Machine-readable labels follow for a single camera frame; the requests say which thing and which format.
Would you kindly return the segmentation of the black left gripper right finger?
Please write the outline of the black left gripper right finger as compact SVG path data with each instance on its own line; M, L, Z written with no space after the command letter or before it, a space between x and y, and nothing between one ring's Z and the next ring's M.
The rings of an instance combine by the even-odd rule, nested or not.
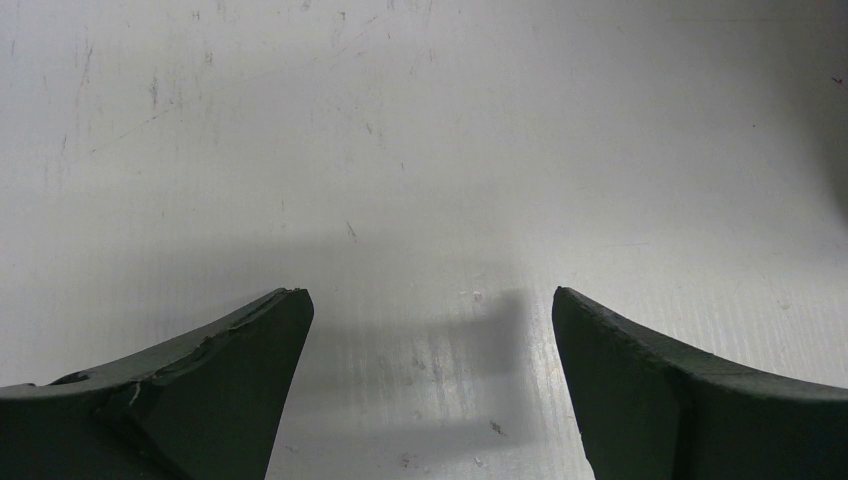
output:
M556 290L552 325L598 479L843 479L847 392L768 373Z

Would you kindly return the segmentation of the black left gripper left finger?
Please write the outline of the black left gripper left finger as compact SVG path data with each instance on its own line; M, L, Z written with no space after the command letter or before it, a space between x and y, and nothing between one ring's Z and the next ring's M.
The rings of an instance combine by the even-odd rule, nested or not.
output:
M46 385L1 391L5 479L262 479L314 306L277 289Z

